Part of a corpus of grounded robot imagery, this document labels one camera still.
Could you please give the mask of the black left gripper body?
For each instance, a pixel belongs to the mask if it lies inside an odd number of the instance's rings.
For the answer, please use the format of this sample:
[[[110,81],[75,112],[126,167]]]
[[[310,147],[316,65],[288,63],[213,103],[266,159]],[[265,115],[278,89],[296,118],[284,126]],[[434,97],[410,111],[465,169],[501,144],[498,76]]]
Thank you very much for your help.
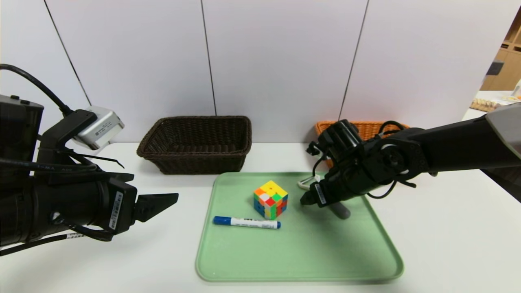
[[[117,177],[50,177],[32,189],[32,239],[71,230],[110,240],[134,223],[137,189]]]

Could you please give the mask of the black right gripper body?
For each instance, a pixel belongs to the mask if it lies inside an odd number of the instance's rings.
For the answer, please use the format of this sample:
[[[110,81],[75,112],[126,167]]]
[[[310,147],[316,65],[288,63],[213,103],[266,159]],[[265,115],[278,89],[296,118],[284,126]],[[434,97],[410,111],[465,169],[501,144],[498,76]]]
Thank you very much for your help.
[[[311,184],[310,193],[316,204],[322,208],[364,195],[365,180],[366,172],[362,169],[333,167],[324,179]]]

